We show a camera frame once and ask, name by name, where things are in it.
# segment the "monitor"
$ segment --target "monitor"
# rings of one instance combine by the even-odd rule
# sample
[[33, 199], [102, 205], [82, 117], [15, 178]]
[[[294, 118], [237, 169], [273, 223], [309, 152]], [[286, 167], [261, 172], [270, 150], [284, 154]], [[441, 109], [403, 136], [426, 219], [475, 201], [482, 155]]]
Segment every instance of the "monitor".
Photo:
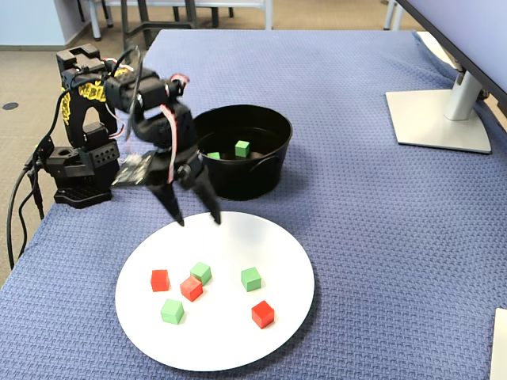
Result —
[[482, 87], [507, 104], [507, 2], [398, 3], [466, 70], [452, 90], [387, 93], [398, 142], [490, 153], [486, 130], [473, 105]]

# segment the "green cube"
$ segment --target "green cube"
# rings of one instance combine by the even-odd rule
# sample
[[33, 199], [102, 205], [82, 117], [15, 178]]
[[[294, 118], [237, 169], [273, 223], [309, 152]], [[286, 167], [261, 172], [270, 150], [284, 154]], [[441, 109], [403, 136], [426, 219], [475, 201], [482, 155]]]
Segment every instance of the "green cube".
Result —
[[197, 263], [192, 270], [190, 270], [190, 275], [194, 276], [196, 279], [201, 281], [203, 285], [205, 285], [212, 277], [212, 270], [209, 268], [209, 265]]
[[160, 310], [162, 320], [164, 322], [172, 323], [173, 325], [180, 323], [184, 312], [183, 304], [179, 301], [174, 301], [173, 299], [168, 299], [166, 303], [164, 303], [162, 310]]
[[239, 140], [235, 147], [236, 157], [247, 158], [250, 153], [250, 143], [248, 141]]
[[255, 267], [245, 269], [241, 272], [241, 282], [245, 287], [246, 291], [254, 291], [261, 287], [261, 275]]

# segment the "robotic arm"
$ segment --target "robotic arm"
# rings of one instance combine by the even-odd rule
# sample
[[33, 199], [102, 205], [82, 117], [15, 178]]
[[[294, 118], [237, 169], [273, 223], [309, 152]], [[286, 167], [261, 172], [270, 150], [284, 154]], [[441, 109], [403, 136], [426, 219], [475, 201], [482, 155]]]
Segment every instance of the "robotic arm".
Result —
[[[72, 147], [54, 147], [48, 138], [40, 146], [39, 157], [55, 178], [59, 192], [66, 194], [67, 198], [60, 194], [65, 203], [71, 204], [69, 181], [102, 192], [106, 199], [110, 199], [110, 185], [145, 185], [183, 226], [173, 190], [177, 181], [184, 190], [192, 189], [220, 224], [219, 203], [197, 148], [192, 114], [178, 101], [186, 77], [162, 79], [154, 71], [143, 69], [142, 64], [136, 72], [117, 70], [119, 65], [102, 60], [99, 51], [89, 44], [61, 51], [57, 60], [63, 90], [69, 90], [63, 98], [62, 113]], [[101, 122], [83, 127], [91, 107]], [[129, 156], [119, 172], [120, 154], [111, 139], [116, 132], [115, 108], [130, 114], [127, 134], [132, 129], [139, 139], [155, 147], [142, 157]], [[145, 118], [146, 111], [156, 108], [161, 113]]]

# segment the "blue tablecloth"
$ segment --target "blue tablecloth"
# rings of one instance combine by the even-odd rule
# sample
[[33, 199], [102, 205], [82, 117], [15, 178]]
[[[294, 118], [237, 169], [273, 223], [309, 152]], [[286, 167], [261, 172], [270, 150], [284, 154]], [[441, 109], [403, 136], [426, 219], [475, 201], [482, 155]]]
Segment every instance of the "blue tablecloth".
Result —
[[[133, 249], [172, 221], [145, 189], [115, 190], [85, 210], [53, 206], [7, 279], [1, 379], [488, 378], [494, 311], [507, 306], [507, 136], [478, 104], [493, 154], [400, 146], [385, 98], [451, 88], [449, 66], [411, 32], [232, 30], [163, 31], [145, 64], [191, 78], [194, 115], [254, 104], [290, 119], [278, 187], [223, 209], [299, 240], [311, 311], [283, 347], [236, 370], [148, 358], [124, 335], [114, 290]], [[185, 215], [202, 212], [179, 196]]]

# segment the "chair leg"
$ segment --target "chair leg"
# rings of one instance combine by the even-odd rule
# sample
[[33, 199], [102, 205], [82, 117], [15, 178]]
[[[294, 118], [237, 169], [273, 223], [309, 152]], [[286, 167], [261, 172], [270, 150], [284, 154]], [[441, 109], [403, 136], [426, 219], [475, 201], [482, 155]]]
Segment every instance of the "chair leg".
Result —
[[112, 28], [114, 26], [114, 21], [112, 20], [111, 7], [107, 6], [106, 8], [108, 10], [108, 18], [106, 20], [108, 23], [108, 28]]
[[79, 11], [79, 16], [81, 18], [81, 22], [85, 22], [85, 15], [82, 12], [81, 0], [78, 0], [78, 11]]
[[185, 8], [187, 11], [187, 22], [190, 23], [193, 29], [197, 28], [196, 2], [194, 0], [185, 0]]
[[383, 23], [383, 30], [391, 29], [391, 21], [393, 20], [393, 14], [395, 13], [396, 0], [389, 0], [387, 5], [386, 20]]
[[[138, 0], [137, 3], [139, 4], [139, 16], [141, 17], [141, 22], [149, 21], [150, 18], [148, 17], [148, 8], [146, 6], [146, 0]], [[151, 30], [144, 29], [143, 34], [144, 34], [144, 43], [146, 44], [146, 49], [148, 49], [148, 47], [153, 42]]]
[[95, 0], [88, 0], [88, 7], [90, 8], [90, 21], [92, 24], [93, 38], [96, 41], [102, 40], [101, 28], [98, 24], [97, 8], [95, 7]]
[[176, 22], [180, 22], [180, 10], [178, 9], [177, 6], [173, 7], [173, 13], [174, 13], [174, 20]]
[[398, 6], [396, 6], [395, 20], [393, 21], [393, 31], [399, 30], [399, 27], [402, 24], [402, 18], [403, 18], [404, 11], [405, 10], [403, 9], [403, 7], [400, 6], [399, 4], [398, 4]]
[[265, 29], [273, 30], [273, 0], [264, 0]]
[[108, 23], [108, 28], [113, 27], [111, 7], [105, 4], [105, 0], [102, 0], [102, 9], [104, 10], [104, 17]]
[[127, 33], [128, 33], [128, 9], [127, 9], [127, 0], [120, 0], [121, 1], [121, 31], [122, 36], [124, 40], [124, 50], [128, 49], [128, 43], [127, 43]]
[[212, 8], [212, 28], [219, 27], [219, 9], [214, 7]]

